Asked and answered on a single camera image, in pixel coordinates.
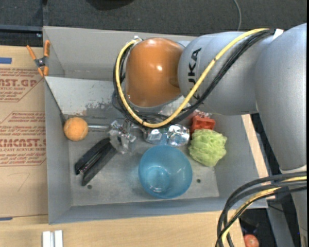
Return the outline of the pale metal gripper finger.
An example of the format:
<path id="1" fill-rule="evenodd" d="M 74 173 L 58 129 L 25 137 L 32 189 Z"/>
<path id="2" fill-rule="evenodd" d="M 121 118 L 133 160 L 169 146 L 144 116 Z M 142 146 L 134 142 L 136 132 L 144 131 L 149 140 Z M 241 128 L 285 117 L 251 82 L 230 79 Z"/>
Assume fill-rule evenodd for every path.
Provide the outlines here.
<path id="1" fill-rule="evenodd" d="M 123 150 L 132 154 L 135 150 L 136 146 L 136 136 L 132 133 L 133 124 L 130 121 L 123 122 L 123 129 L 122 129 L 122 145 Z"/>
<path id="2" fill-rule="evenodd" d="M 116 150 L 123 149 L 121 126 L 117 121 L 110 124 L 109 127 L 110 143 Z"/>

